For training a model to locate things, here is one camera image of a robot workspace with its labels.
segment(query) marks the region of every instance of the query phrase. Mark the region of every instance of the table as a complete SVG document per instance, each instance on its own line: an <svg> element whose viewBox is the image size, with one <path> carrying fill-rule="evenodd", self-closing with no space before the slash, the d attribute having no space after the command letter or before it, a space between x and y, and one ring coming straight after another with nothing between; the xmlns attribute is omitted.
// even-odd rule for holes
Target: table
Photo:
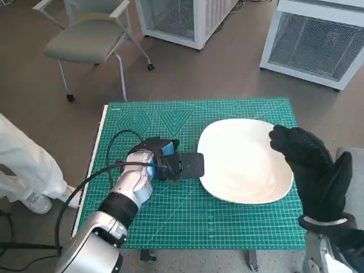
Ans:
<svg viewBox="0 0 364 273"><path fill-rule="evenodd" d="M181 141L181 152L197 151L198 138L212 122L227 118L254 118L287 127L296 126L287 98L250 100L200 100L110 103L104 107L89 166L89 173L105 166L112 136L132 129L144 138L160 136ZM135 136L118 138L110 162L126 158L136 145ZM120 170L113 170L117 179ZM283 199L266 205L241 205L218 200L199 179L152 182L153 194L143 204L129 229L124 248L136 249L303 249L302 214L295 185ZM107 174L85 188L73 235L87 216L98 208L109 191Z"/></svg>

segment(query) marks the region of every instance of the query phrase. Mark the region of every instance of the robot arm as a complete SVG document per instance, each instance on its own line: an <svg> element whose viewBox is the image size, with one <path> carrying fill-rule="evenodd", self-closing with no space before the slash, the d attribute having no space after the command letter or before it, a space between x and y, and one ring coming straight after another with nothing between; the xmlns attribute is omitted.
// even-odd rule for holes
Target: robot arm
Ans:
<svg viewBox="0 0 364 273"><path fill-rule="evenodd" d="M178 154L178 144L178 140L149 138L131 149L127 162L157 163L168 168L125 166L107 198L63 248L56 273L120 271L123 258L118 248L126 241L135 215L152 194L152 178L178 180L204 175L203 156Z"/></svg>

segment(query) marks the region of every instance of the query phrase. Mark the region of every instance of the chair leg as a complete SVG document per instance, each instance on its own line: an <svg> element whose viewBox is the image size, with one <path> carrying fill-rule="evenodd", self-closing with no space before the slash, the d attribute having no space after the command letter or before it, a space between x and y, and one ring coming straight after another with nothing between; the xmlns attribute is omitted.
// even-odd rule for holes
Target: chair leg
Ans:
<svg viewBox="0 0 364 273"><path fill-rule="evenodd" d="M142 54L144 55L144 57L147 58L148 64L152 64L150 62L150 59L149 59L148 54L146 54L146 52L142 49L142 47L139 45L139 43L134 39L134 37L132 36L132 34L130 34L130 32L128 31L128 29L127 28L124 28L124 31L125 31L126 35L129 37L129 39L136 45L136 47L139 48L139 50L142 52Z"/></svg>
<svg viewBox="0 0 364 273"><path fill-rule="evenodd" d="M67 93L67 99L68 99L69 102L73 102L75 100L75 98L74 98L73 94L71 93L71 91L69 91L69 89L68 89L68 85L67 85L67 82L66 82L66 78L64 76L63 66L62 66L61 60L58 60L58 63L59 63L59 68L60 68L61 74L62 74L64 88L65 88L66 93Z"/></svg>
<svg viewBox="0 0 364 273"><path fill-rule="evenodd" d="M121 88L123 89L123 97L125 102L127 102L127 98L126 98L126 90L125 90L125 82L124 82L124 71L123 71L123 63L121 62L121 57L119 55L117 55L114 52L114 55L116 56L116 58L118 58L119 60L119 67L120 67L120 78L121 78Z"/></svg>

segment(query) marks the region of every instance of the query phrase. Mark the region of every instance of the gray chair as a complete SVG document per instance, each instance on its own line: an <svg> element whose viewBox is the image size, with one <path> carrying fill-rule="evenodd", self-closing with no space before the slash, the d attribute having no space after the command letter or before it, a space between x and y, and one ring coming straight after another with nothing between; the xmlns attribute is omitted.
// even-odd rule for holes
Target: gray chair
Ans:
<svg viewBox="0 0 364 273"><path fill-rule="evenodd" d="M44 53L58 60L68 101L73 102L75 98L68 88L62 61L98 65L105 63L111 55L114 55L119 61L123 97L127 101L122 60L116 53L116 49L120 44L126 40L133 41L148 60L148 70L154 69L148 55L131 35L130 18L127 9L129 1L64 0L69 19L69 26L67 28L63 27L54 17L46 12L46 6L52 1L42 0L33 9L40 11L62 29L62 32L46 45ZM109 14L109 18L78 20L76 18L77 10L82 13Z"/></svg>

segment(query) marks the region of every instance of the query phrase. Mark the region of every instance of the floor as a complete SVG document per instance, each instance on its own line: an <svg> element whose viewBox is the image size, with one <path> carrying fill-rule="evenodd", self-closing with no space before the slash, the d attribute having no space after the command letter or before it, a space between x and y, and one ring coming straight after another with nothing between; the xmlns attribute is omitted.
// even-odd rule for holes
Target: floor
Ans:
<svg viewBox="0 0 364 273"><path fill-rule="evenodd" d="M76 102L65 99L57 63L43 55L45 44L59 33L48 19L31 10L36 0L17 0L0 8L0 111L59 163L65 180L77 185L85 176L102 106L122 101L117 60L98 68L65 64L69 87ZM134 3L130 5L134 35L148 52L156 69L131 43L119 53L125 65L129 99L132 101L200 98L280 97L291 99L299 126L322 138L331 152L338 146L364 146L362 91L364 69L337 94L330 88L270 71L260 71L259 62L275 1L247 2L241 13L230 14L221 31L197 52L177 44L143 38ZM66 22L61 0L50 7ZM53 227L61 203L53 202L46 215L36 215L22 204L0 200L0 208L12 213L16 240L52 243ZM70 235L75 212L66 211L61 241ZM0 240L9 229L0 218ZM123 250L124 272L249 272L241 251L156 251L153 264L138 261L136 250ZM11 250L0 266L22 267L49 251ZM261 272L292 272L300 266L301 251L259 251ZM52 272L56 259L38 262L26 272Z"/></svg>

